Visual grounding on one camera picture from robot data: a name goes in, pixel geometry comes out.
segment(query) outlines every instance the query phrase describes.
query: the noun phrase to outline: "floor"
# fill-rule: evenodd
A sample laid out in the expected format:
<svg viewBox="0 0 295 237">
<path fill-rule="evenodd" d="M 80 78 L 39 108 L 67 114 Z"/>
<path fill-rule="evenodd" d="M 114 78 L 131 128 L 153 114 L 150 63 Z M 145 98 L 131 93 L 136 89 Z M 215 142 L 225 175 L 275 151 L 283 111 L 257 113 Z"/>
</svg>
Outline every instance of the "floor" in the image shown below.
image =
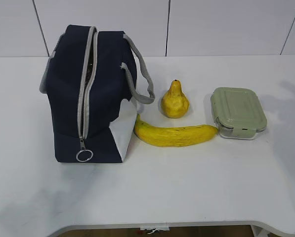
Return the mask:
<svg viewBox="0 0 295 237">
<path fill-rule="evenodd" d="M 59 237 L 253 237 L 250 226 L 206 226 L 206 227 L 173 227 L 170 231 L 162 231 L 148 235 L 139 229 L 103 229 L 77 230 L 61 234 Z"/>
</svg>

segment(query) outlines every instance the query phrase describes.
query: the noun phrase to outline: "gray trim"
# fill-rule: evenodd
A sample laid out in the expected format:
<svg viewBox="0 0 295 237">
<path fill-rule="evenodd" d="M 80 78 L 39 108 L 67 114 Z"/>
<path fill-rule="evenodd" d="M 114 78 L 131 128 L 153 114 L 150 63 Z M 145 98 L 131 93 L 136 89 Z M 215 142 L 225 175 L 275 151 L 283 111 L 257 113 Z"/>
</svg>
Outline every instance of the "gray trim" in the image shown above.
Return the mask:
<svg viewBox="0 0 295 237">
<path fill-rule="evenodd" d="M 82 126 L 82 109 L 83 109 L 83 101 L 84 101 L 84 86 L 85 86 L 85 80 L 86 80 L 86 74 L 87 74 L 92 35 L 94 30 L 95 30 L 95 27 L 90 27 L 89 29 L 87 45 L 86 45 L 85 54 L 84 54 L 84 66 L 83 66 L 83 72 L 82 72 L 80 89 L 79 89 L 78 107 L 77 107 L 77 124 L 78 124 L 78 134 L 80 137 L 82 137 L 81 126 Z"/>
<path fill-rule="evenodd" d="M 97 58 L 98 58 L 98 34 L 94 33 L 93 35 L 93 64 L 92 64 L 92 72 L 90 81 L 87 84 L 86 90 L 84 92 L 84 127 L 83 127 L 83 137 L 86 139 L 88 136 L 88 130 L 89 130 L 89 93 L 91 90 L 91 87 L 93 85 L 96 70 L 97 70 Z"/>
<path fill-rule="evenodd" d="M 58 42 L 55 46 L 55 49 L 54 51 L 52 52 L 52 54 L 50 55 L 50 57 L 48 58 L 48 61 L 46 63 L 46 67 L 45 67 L 45 71 L 43 73 L 43 76 L 42 76 L 42 80 L 41 80 L 41 83 L 40 83 L 40 93 L 42 94 L 46 94 L 47 91 L 46 91 L 46 77 L 47 77 L 47 73 L 48 73 L 48 68 L 49 68 L 49 64 L 50 64 L 50 60 L 55 56 L 55 53 L 56 53 L 56 49 L 57 49 L 57 46 L 58 46 L 58 43 L 60 42 L 61 38 L 64 36 L 65 33 L 63 33 L 59 39 L 58 39 Z"/>
<path fill-rule="evenodd" d="M 136 92 L 135 87 L 134 87 L 134 83 L 133 83 L 133 79 L 132 79 L 132 75 L 131 72 L 129 71 L 126 63 L 122 62 L 121 64 L 121 68 L 125 70 L 126 72 L 126 79 L 127 79 L 127 83 L 129 86 L 129 89 L 131 91 L 132 96 L 140 103 L 142 104 L 151 104 L 154 102 L 155 100 L 155 94 L 154 94 L 154 86 L 153 86 L 153 82 L 151 77 L 149 76 L 149 73 L 147 71 L 146 68 L 146 64 L 144 62 L 144 59 L 141 55 L 141 53 L 138 51 L 137 47 L 135 46 L 134 42 L 131 40 L 130 37 L 128 37 L 126 34 L 123 35 L 123 38 L 126 39 L 131 47 L 131 49 L 133 50 L 133 52 L 135 53 L 135 55 L 138 58 L 139 64 L 140 64 L 140 69 L 141 69 L 141 73 L 143 75 L 143 77 L 147 80 L 148 82 L 148 88 L 147 91 L 149 93 L 149 97 L 144 96 L 144 95 L 140 95 Z"/>
</svg>

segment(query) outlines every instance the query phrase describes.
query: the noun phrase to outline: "navy blue lunch bag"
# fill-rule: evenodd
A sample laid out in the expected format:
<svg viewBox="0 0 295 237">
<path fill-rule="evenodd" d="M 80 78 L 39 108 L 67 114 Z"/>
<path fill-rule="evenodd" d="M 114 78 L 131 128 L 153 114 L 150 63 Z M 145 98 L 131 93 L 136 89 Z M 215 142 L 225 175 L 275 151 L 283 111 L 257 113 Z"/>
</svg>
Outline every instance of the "navy blue lunch bag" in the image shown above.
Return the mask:
<svg viewBox="0 0 295 237">
<path fill-rule="evenodd" d="M 149 97 L 136 92 L 138 57 Z M 123 162 L 135 124 L 136 101 L 154 101 L 142 55 L 123 31 L 67 27 L 50 56 L 40 92 L 50 103 L 59 162 Z"/>
</svg>

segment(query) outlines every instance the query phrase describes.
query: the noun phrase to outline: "glass food container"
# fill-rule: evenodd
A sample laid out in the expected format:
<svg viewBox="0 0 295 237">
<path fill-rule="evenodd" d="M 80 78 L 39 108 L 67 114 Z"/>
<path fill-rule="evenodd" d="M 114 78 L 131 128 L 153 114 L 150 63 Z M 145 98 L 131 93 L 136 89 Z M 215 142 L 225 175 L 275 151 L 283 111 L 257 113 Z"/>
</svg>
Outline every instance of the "glass food container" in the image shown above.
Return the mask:
<svg viewBox="0 0 295 237">
<path fill-rule="evenodd" d="M 267 118 L 252 90 L 219 87 L 211 96 L 211 107 L 222 137 L 253 139 L 267 126 Z"/>
</svg>

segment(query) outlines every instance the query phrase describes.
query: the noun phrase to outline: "zipper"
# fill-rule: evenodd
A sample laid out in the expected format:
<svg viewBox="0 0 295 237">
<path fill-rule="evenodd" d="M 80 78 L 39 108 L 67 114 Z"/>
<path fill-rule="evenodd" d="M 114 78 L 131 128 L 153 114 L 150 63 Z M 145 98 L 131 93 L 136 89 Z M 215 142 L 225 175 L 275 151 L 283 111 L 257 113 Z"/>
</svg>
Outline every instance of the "zipper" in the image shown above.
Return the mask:
<svg viewBox="0 0 295 237">
<path fill-rule="evenodd" d="M 93 156 L 93 152 L 86 149 L 84 140 L 88 136 L 89 129 L 89 93 L 95 78 L 97 67 L 97 42 L 98 32 L 96 31 L 95 27 L 91 27 L 88 33 L 84 55 L 84 67 L 82 72 L 77 108 L 77 124 L 81 150 L 76 154 L 76 159 L 79 162 L 86 162 L 90 160 Z M 82 152 L 89 152 L 90 157 L 84 160 L 80 160 L 78 156 Z"/>
</svg>

